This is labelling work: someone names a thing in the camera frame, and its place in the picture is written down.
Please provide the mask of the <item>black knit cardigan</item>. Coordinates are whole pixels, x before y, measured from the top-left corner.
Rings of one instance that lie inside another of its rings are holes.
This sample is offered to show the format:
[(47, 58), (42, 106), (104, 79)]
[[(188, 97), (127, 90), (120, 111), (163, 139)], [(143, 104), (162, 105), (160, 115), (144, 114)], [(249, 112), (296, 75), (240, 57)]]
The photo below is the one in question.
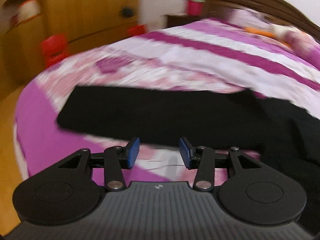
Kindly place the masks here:
[(287, 100), (259, 99), (249, 89), (222, 94), (77, 86), (56, 121), (63, 129), (119, 140), (176, 147), (186, 137), (195, 146), (257, 152), (304, 187), (300, 223), (319, 232), (319, 120)]

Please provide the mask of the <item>purple floral bed quilt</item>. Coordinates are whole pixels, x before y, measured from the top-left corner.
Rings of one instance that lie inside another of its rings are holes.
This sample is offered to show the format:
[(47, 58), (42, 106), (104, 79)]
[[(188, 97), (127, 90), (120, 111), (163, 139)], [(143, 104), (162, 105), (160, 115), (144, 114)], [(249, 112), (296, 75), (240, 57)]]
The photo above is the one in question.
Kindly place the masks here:
[(23, 179), (85, 146), (113, 139), (65, 132), (56, 117), (74, 86), (233, 93), (289, 100), (319, 117), (319, 69), (272, 38), (206, 19), (94, 48), (51, 66), (21, 92), (14, 141)]

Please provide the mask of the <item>red plastic stool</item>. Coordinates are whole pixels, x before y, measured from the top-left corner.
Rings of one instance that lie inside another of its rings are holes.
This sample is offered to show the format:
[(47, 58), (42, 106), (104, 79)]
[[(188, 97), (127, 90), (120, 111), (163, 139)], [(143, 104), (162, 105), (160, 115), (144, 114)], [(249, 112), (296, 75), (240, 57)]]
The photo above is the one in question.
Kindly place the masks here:
[(48, 37), (40, 46), (46, 69), (71, 55), (67, 38), (63, 34)]

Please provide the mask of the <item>dark wooden nightstand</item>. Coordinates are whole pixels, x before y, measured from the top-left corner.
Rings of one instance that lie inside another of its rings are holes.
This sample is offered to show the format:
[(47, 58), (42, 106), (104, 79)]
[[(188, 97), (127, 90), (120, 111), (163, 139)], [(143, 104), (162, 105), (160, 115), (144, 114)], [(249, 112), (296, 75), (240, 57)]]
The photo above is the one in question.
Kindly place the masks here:
[(178, 27), (202, 19), (201, 16), (190, 16), (185, 14), (165, 14), (164, 17), (167, 20), (166, 28)]

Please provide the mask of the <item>light purple pillow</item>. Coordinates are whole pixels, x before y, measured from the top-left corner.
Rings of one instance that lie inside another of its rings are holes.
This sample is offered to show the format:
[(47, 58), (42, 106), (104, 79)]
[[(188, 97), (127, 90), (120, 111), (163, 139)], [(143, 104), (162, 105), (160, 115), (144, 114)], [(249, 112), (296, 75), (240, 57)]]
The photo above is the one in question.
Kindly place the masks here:
[(270, 27), (264, 14), (252, 9), (233, 9), (227, 21), (242, 28), (252, 27), (266, 30)]

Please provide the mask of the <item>orange white plush toy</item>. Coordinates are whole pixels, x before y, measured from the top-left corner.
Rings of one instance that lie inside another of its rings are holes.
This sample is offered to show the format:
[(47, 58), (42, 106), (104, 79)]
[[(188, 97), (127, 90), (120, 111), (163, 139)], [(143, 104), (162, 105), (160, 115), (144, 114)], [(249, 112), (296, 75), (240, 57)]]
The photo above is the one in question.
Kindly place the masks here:
[(292, 26), (270, 24), (270, 26), (266, 30), (254, 27), (243, 27), (243, 29), (247, 33), (272, 38), (282, 43), (283, 45), (286, 45), (287, 47), (291, 47), (287, 42), (285, 42), (284, 36), (288, 31), (293, 30)]

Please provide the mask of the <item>orange wooden wardrobe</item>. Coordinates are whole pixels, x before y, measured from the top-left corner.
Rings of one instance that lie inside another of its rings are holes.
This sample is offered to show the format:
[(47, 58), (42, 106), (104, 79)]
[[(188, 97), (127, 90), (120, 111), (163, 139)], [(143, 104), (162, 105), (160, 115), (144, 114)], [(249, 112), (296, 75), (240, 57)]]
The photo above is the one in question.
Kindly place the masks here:
[[(44, 70), (40, 44), (56, 34), (73, 53), (124, 39), (139, 0), (1, 0), (1, 97)], [(131, 18), (120, 10), (130, 7)]]

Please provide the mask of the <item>red plastic bucket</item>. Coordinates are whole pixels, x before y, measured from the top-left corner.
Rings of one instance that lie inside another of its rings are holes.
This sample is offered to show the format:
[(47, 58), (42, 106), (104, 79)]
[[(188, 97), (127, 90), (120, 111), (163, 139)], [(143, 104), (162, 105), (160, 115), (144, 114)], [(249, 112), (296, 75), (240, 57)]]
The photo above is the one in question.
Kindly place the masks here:
[(205, 0), (185, 0), (185, 13), (189, 16), (201, 16)]

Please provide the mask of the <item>purple floral pillow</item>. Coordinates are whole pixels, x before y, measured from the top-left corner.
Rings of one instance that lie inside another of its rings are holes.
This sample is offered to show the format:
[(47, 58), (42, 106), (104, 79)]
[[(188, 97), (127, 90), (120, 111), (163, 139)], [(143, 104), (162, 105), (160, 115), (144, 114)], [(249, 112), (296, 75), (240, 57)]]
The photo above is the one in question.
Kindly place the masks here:
[(304, 61), (319, 69), (319, 43), (307, 33), (300, 30), (289, 30), (284, 35), (284, 42)]

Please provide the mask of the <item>dark wooden headboard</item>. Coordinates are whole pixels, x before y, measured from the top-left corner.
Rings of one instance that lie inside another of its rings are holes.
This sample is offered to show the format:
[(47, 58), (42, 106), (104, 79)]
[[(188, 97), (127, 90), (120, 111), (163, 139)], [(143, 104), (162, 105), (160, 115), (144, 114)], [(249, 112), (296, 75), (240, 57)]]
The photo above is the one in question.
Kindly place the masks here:
[(319, 26), (285, 0), (219, 0), (247, 7), (291, 23), (319, 40)]

